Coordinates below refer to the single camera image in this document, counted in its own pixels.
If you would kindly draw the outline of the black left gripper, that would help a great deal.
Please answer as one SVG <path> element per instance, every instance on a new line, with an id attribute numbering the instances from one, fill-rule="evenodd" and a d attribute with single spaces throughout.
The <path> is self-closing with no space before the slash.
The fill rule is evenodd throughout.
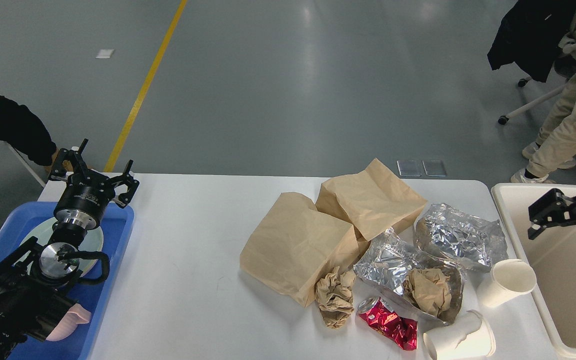
<path id="1" fill-rule="evenodd" d="M 73 224 L 86 231 L 98 228 L 105 210 L 112 201 L 119 208 L 126 208 L 133 200 L 140 185 L 128 160 L 122 173 L 107 178 L 103 187 L 92 184 L 92 170 L 83 160 L 82 153 L 89 139 L 84 138 L 76 148 L 61 148 L 57 152 L 55 164 L 48 173 L 51 182 L 66 182 L 68 185 L 54 209 L 54 217 L 63 224 Z"/>

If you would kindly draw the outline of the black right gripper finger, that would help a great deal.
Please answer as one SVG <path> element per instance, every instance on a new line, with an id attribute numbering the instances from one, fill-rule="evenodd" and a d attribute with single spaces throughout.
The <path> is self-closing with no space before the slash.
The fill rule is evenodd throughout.
<path id="1" fill-rule="evenodd" d="M 548 228 L 576 226 L 576 196 L 566 196 L 554 187 L 528 207 L 528 216 L 531 226 L 526 234 L 530 240 Z"/>

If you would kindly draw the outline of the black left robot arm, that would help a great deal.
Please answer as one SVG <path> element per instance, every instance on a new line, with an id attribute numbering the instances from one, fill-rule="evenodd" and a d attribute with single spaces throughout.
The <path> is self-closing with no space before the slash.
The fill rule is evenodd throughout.
<path id="1" fill-rule="evenodd" d="M 32 236 L 0 261 L 0 360 L 29 337 L 57 337 L 58 326 L 82 309 L 68 292 L 102 284 L 111 274 L 110 256 L 83 250 L 82 243 L 100 227 L 108 205 L 126 208 L 140 183 L 131 173 L 133 160 L 114 177 L 90 169 L 82 157 L 87 143 L 57 153 L 48 178 L 65 182 L 65 189 L 46 244 Z"/>

